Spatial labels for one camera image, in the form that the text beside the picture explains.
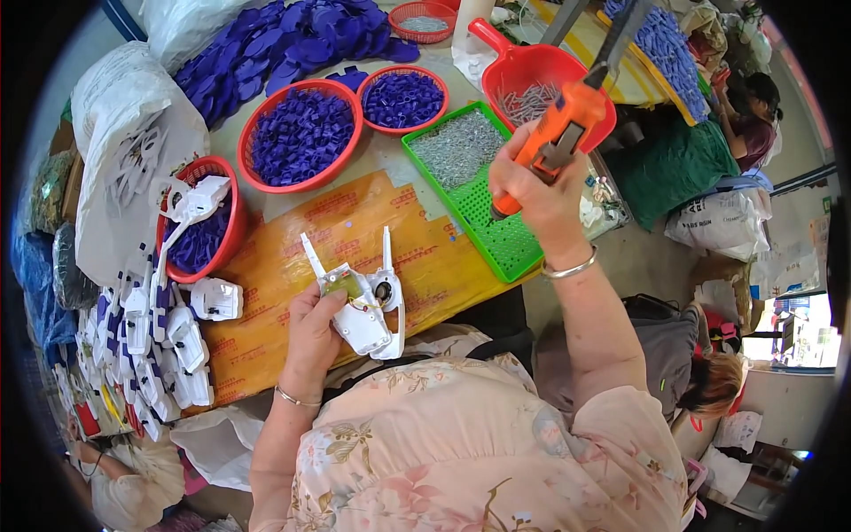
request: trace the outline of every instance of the woman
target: woman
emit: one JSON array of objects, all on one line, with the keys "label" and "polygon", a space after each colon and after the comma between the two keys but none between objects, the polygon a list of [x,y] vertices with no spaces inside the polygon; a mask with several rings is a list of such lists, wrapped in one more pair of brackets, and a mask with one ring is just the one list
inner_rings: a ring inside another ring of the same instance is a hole
[{"label": "woman", "polygon": [[[692,303],[665,319],[633,317],[644,350],[647,388],[662,405],[669,423],[677,409],[695,419],[715,419],[729,412],[742,385],[742,362],[735,355],[712,353],[706,317]],[[693,358],[700,343],[704,356]],[[573,384],[564,327],[548,326],[537,347],[535,384],[540,396],[558,408],[569,425],[573,418]]]},{"label": "woman", "polygon": [[771,152],[777,138],[775,124],[783,120],[780,92],[768,74],[757,72],[745,80],[749,114],[740,115],[727,97],[727,87],[714,91],[718,98],[714,111],[721,122],[730,154],[744,173],[758,167]]},{"label": "woman", "polygon": [[582,236],[585,160],[545,186],[512,161],[535,125],[497,155],[489,187],[523,206],[560,272],[573,431],[510,353],[463,358],[487,341],[477,331],[409,339],[406,355],[436,356],[373,373],[320,409],[340,349],[329,320],[346,295],[320,298],[313,283],[290,303],[287,363],[254,446],[249,530],[679,530],[683,464],[635,331]]},{"label": "woman", "polygon": [[183,466],[171,442],[118,436],[100,450],[79,439],[68,418],[74,440],[70,463],[63,470],[77,496],[99,522],[114,530],[142,532],[163,518],[163,510],[180,502],[185,491]]}]

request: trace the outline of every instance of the floral blouse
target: floral blouse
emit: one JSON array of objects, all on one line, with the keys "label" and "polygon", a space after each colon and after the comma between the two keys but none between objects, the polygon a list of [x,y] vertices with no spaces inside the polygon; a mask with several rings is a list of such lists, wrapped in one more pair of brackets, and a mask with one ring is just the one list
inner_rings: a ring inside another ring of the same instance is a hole
[{"label": "floral blouse", "polygon": [[568,432],[516,358],[465,359],[487,337],[456,333],[408,340],[405,354],[435,358],[326,404],[301,438],[286,519],[261,514],[256,530],[680,529],[686,473],[658,400],[600,393]]}]

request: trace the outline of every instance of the red plastic scoop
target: red plastic scoop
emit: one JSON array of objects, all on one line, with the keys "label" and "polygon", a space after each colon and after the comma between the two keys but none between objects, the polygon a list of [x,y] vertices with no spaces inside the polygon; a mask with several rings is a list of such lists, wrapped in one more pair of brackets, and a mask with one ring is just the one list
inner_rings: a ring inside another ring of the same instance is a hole
[{"label": "red plastic scoop", "polygon": [[[588,73],[588,69],[578,59],[555,46],[511,44],[484,19],[475,19],[470,23],[469,29],[499,54],[496,61],[482,74],[482,91],[488,97],[496,116],[500,117],[511,131],[515,129],[514,124],[497,105],[501,95],[512,92],[522,94],[535,84],[554,83],[561,88],[565,83],[578,82]],[[599,146],[617,122],[614,104],[608,94],[603,89],[600,89],[600,94],[606,97],[606,117],[594,126],[585,141],[580,144],[583,153]]]}]

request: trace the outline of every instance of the dark hair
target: dark hair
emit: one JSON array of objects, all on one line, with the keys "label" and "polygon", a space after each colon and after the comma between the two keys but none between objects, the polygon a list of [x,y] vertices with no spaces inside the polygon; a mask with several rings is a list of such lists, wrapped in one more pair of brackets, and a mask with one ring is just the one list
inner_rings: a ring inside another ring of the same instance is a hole
[{"label": "dark hair", "polygon": [[783,120],[783,110],[778,107],[780,91],[768,74],[762,72],[751,74],[745,79],[745,86],[751,96],[768,104],[768,114],[771,115],[772,119]]}]

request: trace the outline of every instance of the purple parts pile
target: purple parts pile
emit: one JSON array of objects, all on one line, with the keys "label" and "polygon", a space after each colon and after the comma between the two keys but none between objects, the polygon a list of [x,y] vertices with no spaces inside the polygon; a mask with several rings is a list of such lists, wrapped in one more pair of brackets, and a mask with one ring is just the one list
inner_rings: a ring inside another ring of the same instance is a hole
[{"label": "purple parts pile", "polygon": [[434,118],[443,106],[443,91],[418,72],[391,72],[363,91],[363,116],[382,128],[412,128]]},{"label": "purple parts pile", "polygon": [[268,96],[343,59],[420,57],[416,43],[390,30],[372,0],[276,0],[241,12],[174,80],[211,127],[259,94],[267,78]]},{"label": "purple parts pile", "polygon": [[[624,8],[625,0],[606,0],[603,12],[611,20]],[[688,38],[669,11],[653,6],[638,29],[635,44],[656,65],[688,108],[697,123],[706,120],[706,101],[698,86],[697,66],[688,51]]]},{"label": "purple parts pile", "polygon": [[269,186],[309,180],[333,163],[355,131],[349,104],[317,90],[290,89],[257,120],[251,158]]},{"label": "purple parts pile", "polygon": [[[186,232],[168,249],[168,260],[185,273],[200,272],[219,250],[230,219],[231,193],[228,192],[212,216],[186,228]],[[177,225],[175,221],[166,220],[163,242],[168,240]]]}]

